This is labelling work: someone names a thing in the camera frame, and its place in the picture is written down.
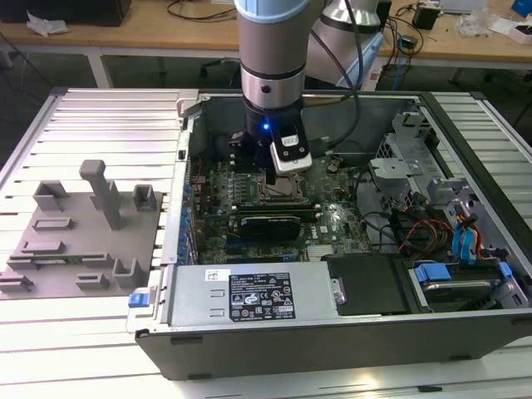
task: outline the workbench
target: workbench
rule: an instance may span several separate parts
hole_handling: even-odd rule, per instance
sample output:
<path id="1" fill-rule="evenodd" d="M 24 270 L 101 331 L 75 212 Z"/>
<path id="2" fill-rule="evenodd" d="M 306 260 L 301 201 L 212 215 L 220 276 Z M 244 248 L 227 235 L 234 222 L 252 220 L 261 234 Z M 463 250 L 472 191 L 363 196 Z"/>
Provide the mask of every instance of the workbench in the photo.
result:
<path id="1" fill-rule="evenodd" d="M 411 0 L 394 0 L 392 15 Z M 510 10 L 512 0 L 492 0 L 493 11 L 502 17 L 518 17 Z M 112 87 L 112 80 L 103 56 L 158 57 L 164 69 L 163 57 L 222 58 L 239 56 L 238 26 L 235 20 L 220 23 L 197 23 L 172 17 L 166 11 L 165 0 L 133 0 L 131 10 L 121 27 L 69 25 L 71 31 L 62 35 L 41 37 L 25 24 L 0 24 L 1 32 L 22 52 L 85 55 L 91 65 L 96 84 Z M 183 13 L 202 16 L 225 11 L 229 6 L 209 2 L 189 3 Z M 413 12 L 403 19 L 411 22 Z M 532 68 L 532 47 L 521 46 L 509 37 L 493 33 L 492 37 L 462 38 L 456 33 L 456 16 L 445 15 L 436 21 L 432 31 L 423 31 L 425 45 L 412 58 L 411 64 L 425 67 L 517 69 Z M 399 22 L 399 31 L 416 36 Z M 0 43 L 3 52 L 12 51 Z M 364 89 L 371 91 L 378 83 L 382 66 L 392 48 L 383 44 Z"/>
<path id="2" fill-rule="evenodd" d="M 179 92 L 69 90 L 47 99 L 0 172 L 0 272 L 36 208 L 32 194 L 38 182 L 61 179 L 68 192 L 88 191 L 76 174 L 79 166 L 85 159 L 102 159 L 118 190 L 150 184 L 164 194 L 149 285 L 159 281 L 165 204 L 180 141 Z M 508 198 L 516 206 L 529 204 L 532 155 L 519 135 L 487 101 L 479 105 L 467 93 L 438 98 L 488 171 L 505 183 Z M 439 149 L 458 175 L 461 166 L 452 163 L 445 145 Z M 527 209 L 520 209 L 523 217 Z M 471 399 L 524 398 L 532 392 L 531 337 L 472 361 L 170 382 L 126 331 L 127 302 L 127 297 L 0 301 L 0 397 Z"/>

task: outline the aluminum extrusion table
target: aluminum extrusion table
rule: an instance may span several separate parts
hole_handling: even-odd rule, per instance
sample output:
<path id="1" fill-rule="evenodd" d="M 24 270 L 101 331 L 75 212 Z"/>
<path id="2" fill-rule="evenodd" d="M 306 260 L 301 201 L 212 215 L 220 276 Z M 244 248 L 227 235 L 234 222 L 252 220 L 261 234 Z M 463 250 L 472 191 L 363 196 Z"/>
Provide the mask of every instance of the aluminum extrusion table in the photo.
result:
<path id="1" fill-rule="evenodd" d="M 38 181 L 61 179 L 69 191 L 88 190 L 76 175 L 86 157 L 102 158 L 119 190 L 148 183 L 167 201 L 180 139 L 178 92 L 70 90 L 50 96 L 0 174 L 0 269 L 36 206 L 31 195 Z M 530 224 L 530 148 L 487 101 L 456 93 L 438 93 L 437 98 Z M 473 123 L 481 128 L 472 130 Z M 452 153 L 441 150 L 459 174 Z M 164 226 L 165 212 L 150 280 L 159 278 Z M 1 301 L 0 397 L 471 399 L 532 394 L 532 338 L 475 361 L 170 382 L 126 331 L 127 312 L 123 297 Z M 429 392 L 439 388 L 443 391 Z"/>

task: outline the white paper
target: white paper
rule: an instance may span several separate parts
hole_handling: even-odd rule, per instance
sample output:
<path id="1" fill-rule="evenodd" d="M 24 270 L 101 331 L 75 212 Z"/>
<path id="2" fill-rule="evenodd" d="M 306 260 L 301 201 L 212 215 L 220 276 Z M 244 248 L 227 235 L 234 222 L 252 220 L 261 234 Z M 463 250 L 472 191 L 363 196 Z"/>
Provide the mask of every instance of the white paper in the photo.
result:
<path id="1" fill-rule="evenodd" d="M 229 281 L 230 268 L 208 268 L 205 270 L 205 281 Z"/>
<path id="2" fill-rule="evenodd" d="M 518 24 L 519 23 L 516 21 L 511 21 L 510 19 L 498 17 L 491 24 L 490 30 L 493 32 L 502 33 L 503 35 L 507 35 L 510 29 L 513 29 Z"/>
<path id="3" fill-rule="evenodd" d="M 44 37 L 70 31 L 64 21 L 48 21 L 46 19 L 37 18 L 29 12 L 27 13 L 27 17 L 29 18 L 29 21 L 26 22 L 27 27 Z"/>

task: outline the warning label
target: warning label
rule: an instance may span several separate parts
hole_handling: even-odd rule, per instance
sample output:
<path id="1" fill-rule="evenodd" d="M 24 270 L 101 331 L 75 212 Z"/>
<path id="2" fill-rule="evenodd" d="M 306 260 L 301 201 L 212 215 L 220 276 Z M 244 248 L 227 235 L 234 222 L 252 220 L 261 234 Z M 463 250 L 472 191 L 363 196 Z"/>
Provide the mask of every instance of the warning label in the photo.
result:
<path id="1" fill-rule="evenodd" d="M 296 318 L 290 274 L 229 276 L 229 316 L 234 322 Z"/>

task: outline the side panel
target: side panel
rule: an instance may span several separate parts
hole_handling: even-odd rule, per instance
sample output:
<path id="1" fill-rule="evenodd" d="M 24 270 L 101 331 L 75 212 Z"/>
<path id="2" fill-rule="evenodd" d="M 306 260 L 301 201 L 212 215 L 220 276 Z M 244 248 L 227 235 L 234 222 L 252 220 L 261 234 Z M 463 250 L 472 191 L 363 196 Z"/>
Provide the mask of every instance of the side panel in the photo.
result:
<path id="1" fill-rule="evenodd" d="M 164 377 L 185 380 L 465 360 L 530 334 L 532 319 L 502 315 L 135 339 Z"/>

